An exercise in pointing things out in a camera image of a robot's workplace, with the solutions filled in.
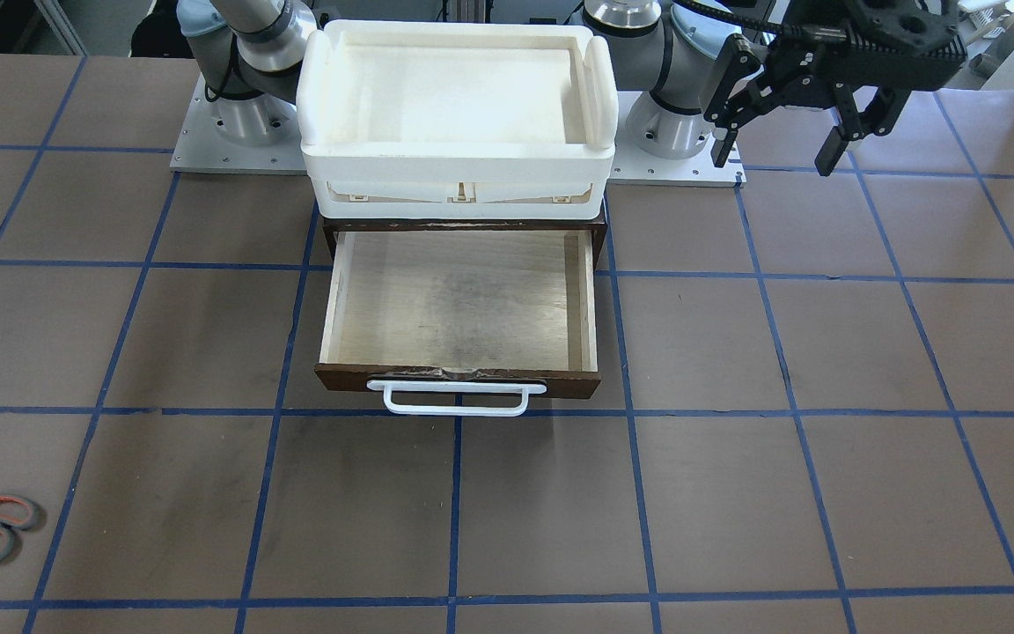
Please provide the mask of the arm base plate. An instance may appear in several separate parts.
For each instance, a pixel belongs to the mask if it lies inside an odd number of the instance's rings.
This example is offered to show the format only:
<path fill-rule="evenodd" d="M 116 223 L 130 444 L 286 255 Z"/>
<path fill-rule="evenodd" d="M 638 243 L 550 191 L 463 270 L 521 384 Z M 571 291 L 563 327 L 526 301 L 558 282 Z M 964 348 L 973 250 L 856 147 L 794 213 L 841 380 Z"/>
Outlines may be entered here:
<path fill-rule="evenodd" d="M 667 159 L 651 155 L 633 139 L 625 120 L 640 93 L 635 90 L 617 92 L 620 111 L 615 133 L 615 155 L 608 183 L 648 186 L 702 186 L 702 188 L 732 188 L 743 186 L 747 177 L 737 148 L 732 149 L 727 164 L 716 167 L 711 159 L 712 141 L 707 140 L 692 158 Z"/>
<path fill-rule="evenodd" d="M 270 95 L 209 101 L 204 77 L 199 77 L 170 168 L 180 173 L 305 175 L 297 108 Z"/>

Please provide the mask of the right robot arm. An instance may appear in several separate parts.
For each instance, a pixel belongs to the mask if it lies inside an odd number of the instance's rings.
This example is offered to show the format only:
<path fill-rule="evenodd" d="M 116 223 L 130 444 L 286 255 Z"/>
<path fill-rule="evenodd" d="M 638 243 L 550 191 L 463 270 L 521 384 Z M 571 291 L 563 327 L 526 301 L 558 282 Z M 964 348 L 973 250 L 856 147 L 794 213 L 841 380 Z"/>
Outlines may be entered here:
<path fill-rule="evenodd" d="M 297 99 L 307 39 L 319 29 L 302 1 L 180 1 L 177 20 L 221 103 Z"/>

